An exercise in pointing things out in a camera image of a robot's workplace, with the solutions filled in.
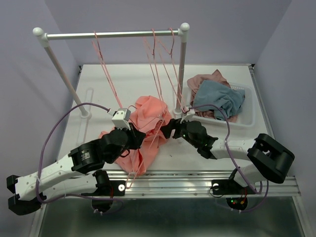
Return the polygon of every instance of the wire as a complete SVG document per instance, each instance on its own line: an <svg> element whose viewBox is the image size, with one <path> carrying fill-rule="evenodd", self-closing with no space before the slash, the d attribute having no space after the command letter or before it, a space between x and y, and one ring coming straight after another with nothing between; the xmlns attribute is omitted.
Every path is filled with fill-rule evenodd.
<svg viewBox="0 0 316 237"><path fill-rule="evenodd" d="M269 192L269 181L267 180L267 189L262 201L258 205L254 206L253 208L242 211L242 212L250 212L257 209L259 206L261 206L267 200L268 192Z"/></svg>
<svg viewBox="0 0 316 237"><path fill-rule="evenodd" d="M226 149L227 149L227 152L228 152L228 154L229 154L229 156L230 156L230 158L231 158L231 160L232 160L234 166L236 167L236 169L238 170L238 172L240 173L240 175L242 176L242 178L244 179L244 181L246 182L246 184L249 186L249 188L251 188L251 190L252 190L255 194L261 194L261 193L262 193L262 182L260 181L260 190L259 190L259 191L257 191L254 187L252 187L252 185L250 184L250 181L247 179L247 177L243 174L243 172L241 171L241 169L240 169L239 166L237 165L237 163L236 163L236 161L235 161L235 158L234 158L234 156L233 156L231 150L230 150L229 147L228 147L228 142L227 142L227 140L228 140L228 137L229 137L229 135L230 135L230 133L231 133L231 128L230 128L230 126L229 126L228 119L227 119L225 113L222 111L222 109L220 109L219 107L217 107L216 105L213 105L213 104L205 104L205 105L194 106L194 107L190 107L189 109L197 109L197 108L204 107L204 106L212 106L212 107L216 108L216 109L223 115L223 117L224 117L224 119L225 119L225 122L226 122L226 124L227 124L227 130L228 130L227 135L226 135L225 140L224 140L224 143L225 143L225 147L226 147Z"/></svg>
<svg viewBox="0 0 316 237"><path fill-rule="evenodd" d="M111 185L111 194L110 194L110 198L113 198L114 197L114 188L113 186Z"/></svg>
<svg viewBox="0 0 316 237"><path fill-rule="evenodd" d="M246 194L245 194L245 198L242 200L243 202L245 202L246 201L246 198L247 198L247 189L245 188L245 192L246 192Z"/></svg>
<svg viewBox="0 0 316 237"><path fill-rule="evenodd" d="M240 198L239 199L242 199L242 196L243 196L243 190L241 190L241 196L240 196Z"/></svg>
<svg viewBox="0 0 316 237"><path fill-rule="evenodd" d="M208 190L208 193L213 197L213 198L221 198L222 196L224 196L225 194L219 196L219 197L216 197L214 196L212 193L211 193L211 190L212 190L212 187Z"/></svg>
<svg viewBox="0 0 316 237"><path fill-rule="evenodd" d="M128 106L127 109L129 109L130 107L133 107L134 109L137 109L137 108L136 108L135 106L133 106L133 105Z"/></svg>
<svg viewBox="0 0 316 237"><path fill-rule="evenodd" d="M261 200L261 202L260 202L258 205L254 206L254 207L252 207L252 208L250 208L250 209L244 210L244 211L239 211L239 210L236 210L236 209L232 209L232 208L230 208L230 207L227 207L227 206L223 206L223 205L221 205L221 204L218 204L216 201L215 201L215 204L216 204L217 206L222 207L222 208L229 209L229 210L235 210L235 211L238 211L238 212L240 212L240 213L250 212L250 211L253 211L253 210L257 209L258 207L260 207L260 206L267 200L268 192L269 192L269 181L267 180L266 193L265 193L263 199Z"/></svg>
<svg viewBox="0 0 316 237"><path fill-rule="evenodd" d="M91 106L95 106L95 107L98 107L98 108L101 108L107 112L109 112L110 110L102 105L98 105L98 104L94 104L94 103L82 103L82 104L78 104L76 106L74 106L73 108L71 108L68 112L66 112L59 120L58 122L54 125L54 127L52 128L52 130L50 131L48 137L46 138L45 142L44 142L44 145L42 147L42 150L41 150L41 153L40 153L40 158L39 158L39 170L38 170L38 179L36 180L36 185L35 185L35 193L36 193L36 197L38 199L38 201L42 204L47 204L47 203L50 203L50 202L53 202L53 201L56 201L58 199L61 199L61 198L64 198L64 197L78 197L78 198L85 198L85 199L90 199L90 200L100 200L100 201L111 201L111 200L115 200L115 201L119 201L121 203L121 207L118 209L118 210L115 210L111 213L114 213L114 212L117 212L117 211L120 211L123 207L124 207L124 203L122 200L120 199L117 199L117 198L97 198L97 197L88 197L88 196L82 196L82 195L78 195L78 194L65 194L65 195L60 195L60 196L57 196L57 197L54 197L50 200L43 200L41 199L40 197L40 175L41 175L41 172L42 172L42 166L43 166L43 157L44 157L44 151L45 151L45 147L51 137L51 135L53 134L53 132L55 131L56 127L60 124L60 122L68 115L70 114L71 111L73 111L74 109L80 107L80 106L83 106L83 105L91 105Z"/></svg>

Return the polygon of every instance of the white plastic joint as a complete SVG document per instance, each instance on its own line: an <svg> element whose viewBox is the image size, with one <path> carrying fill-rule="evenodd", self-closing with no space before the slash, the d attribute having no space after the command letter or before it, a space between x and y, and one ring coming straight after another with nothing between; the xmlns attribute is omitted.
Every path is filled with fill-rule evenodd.
<svg viewBox="0 0 316 237"><path fill-rule="evenodd" d="M40 44L44 47L47 48L49 47L49 42L47 39L47 33L44 33L43 29L40 27L35 27L33 29L33 35L36 36L40 42Z"/></svg>
<svg viewBox="0 0 316 237"><path fill-rule="evenodd" d="M188 32L190 25L188 23L182 23L179 30L179 36L181 36L181 42L186 43L188 41Z"/></svg>
<svg viewBox="0 0 316 237"><path fill-rule="evenodd" d="M114 114L112 118L112 122L114 126L118 129L127 128L130 130L129 126L129 117L130 117L130 110L128 109L118 109L118 111Z"/></svg>
<svg viewBox="0 0 316 237"><path fill-rule="evenodd" d="M189 110L189 107L186 107L185 109L187 112L183 114L180 123L182 123L183 121L189 121L196 114L194 110Z"/></svg>
<svg viewBox="0 0 316 237"><path fill-rule="evenodd" d="M108 114L114 116L115 115L115 110L109 109Z"/></svg>

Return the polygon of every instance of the rack pole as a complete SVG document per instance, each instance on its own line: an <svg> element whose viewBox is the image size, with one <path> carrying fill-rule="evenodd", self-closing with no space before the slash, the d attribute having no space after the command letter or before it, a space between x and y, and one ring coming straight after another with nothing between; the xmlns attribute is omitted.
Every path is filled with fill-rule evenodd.
<svg viewBox="0 0 316 237"><path fill-rule="evenodd" d="M60 63L58 62L58 59L56 58L53 50L51 49L51 47L49 46L49 42L48 40L46 40L45 38L45 34L43 29L36 27L33 29L33 34L38 38L40 44L43 46L43 48L45 49L47 55L49 56L50 60L52 61L52 63L54 64L56 70L58 71L61 79L64 81L64 84L66 85L66 87L68 88L69 92L71 93L71 95L74 98L75 103L81 104L81 100L79 99L75 89L73 88L73 86L71 85L66 73L64 72L62 66L60 65ZM79 107L80 111L81 111L81 115L83 117L88 116L88 112L87 110L84 108L84 106L80 106Z"/></svg>
<svg viewBox="0 0 316 237"><path fill-rule="evenodd" d="M179 30L173 30L175 36L179 35ZM123 37L150 37L154 36L153 31L127 31L127 32L98 32L98 38L123 38ZM171 36L171 30L155 31L155 36ZM47 40L75 40L94 39L94 33L71 33L71 34L46 34Z"/></svg>
<svg viewBox="0 0 316 237"><path fill-rule="evenodd" d="M180 51L180 64L179 64L179 83L178 83L178 91L177 96L181 98L180 94L182 93L183 87L183 75L184 75L184 65L185 65L185 57L186 57L186 48L187 48L187 40L188 40L188 31L190 26L188 23L182 23L180 28L177 30L172 30L175 36L181 37L181 51ZM70 40L70 39L93 39L95 38L95 33L74 33L74 34L47 34L44 33L43 29L36 27L33 29L33 34L36 36L40 42L40 44L45 49L47 55L50 60L54 64L56 70L58 71L61 79L64 81L66 87L70 91L71 95L74 98L74 101L78 104L81 104L81 100L79 99L75 89L71 85L67 75L65 74L63 68L61 67L58 59L56 58L53 50L49 46L49 40ZM150 37L154 36L153 31L129 31L129 32L101 32L96 33L98 38L120 38L120 37ZM171 36L171 30L163 30L163 31L155 31L156 36ZM87 110L80 106L81 115L83 117L87 117L89 113ZM181 104L177 101L175 113L181 114Z"/></svg>
<svg viewBox="0 0 316 237"><path fill-rule="evenodd" d="M187 41L188 41L188 31L190 29L190 25L188 23L182 23L180 26L181 31L181 48L180 48L180 63L179 63L179 83L178 83L178 91L177 97L181 100L181 94L183 89L183 76L184 76L184 65L186 59L186 49L187 49ZM177 100L176 109L174 113L180 115L181 111L181 104Z"/></svg>

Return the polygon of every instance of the screw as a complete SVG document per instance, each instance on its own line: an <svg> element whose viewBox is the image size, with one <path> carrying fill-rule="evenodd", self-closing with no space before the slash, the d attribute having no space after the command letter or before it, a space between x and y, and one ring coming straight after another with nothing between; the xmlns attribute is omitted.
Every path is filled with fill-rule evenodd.
<svg viewBox="0 0 316 237"><path fill-rule="evenodd" d="M218 186L219 186L219 185L218 185L218 184L216 184L216 183L215 183L215 184L213 184L213 185L212 185L213 190L216 190L216 191L217 191L217 190L219 190Z"/></svg>
<svg viewBox="0 0 316 237"><path fill-rule="evenodd" d="M125 190L125 185L124 185L124 184L120 184L120 185L118 186L118 190L119 190L120 192L123 192L123 191Z"/></svg>

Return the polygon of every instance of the purple wall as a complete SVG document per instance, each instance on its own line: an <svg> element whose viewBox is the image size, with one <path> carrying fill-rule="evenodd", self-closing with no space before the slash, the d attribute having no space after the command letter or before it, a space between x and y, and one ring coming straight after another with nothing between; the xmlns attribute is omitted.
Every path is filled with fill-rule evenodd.
<svg viewBox="0 0 316 237"><path fill-rule="evenodd" d="M316 1L293 0L255 74L276 138L295 155L296 175L316 233Z"/></svg>
<svg viewBox="0 0 316 237"><path fill-rule="evenodd" d="M36 26L59 32L42 0L3 1L0 7L0 236L28 236L33 215L7 208L12 196L5 185L11 174L27 175L38 167L49 130L70 107L71 98L45 50L32 35ZM52 43L73 84L77 63L64 41ZM45 164L57 155L63 127L52 138Z"/></svg>
<svg viewBox="0 0 316 237"><path fill-rule="evenodd" d="M64 33L191 25L187 63L256 63L291 0L45 0ZM171 38L164 38L171 44ZM67 44L80 63L97 63L91 40ZM147 63L139 38L102 39L108 63ZM175 55L179 53L175 45Z"/></svg>

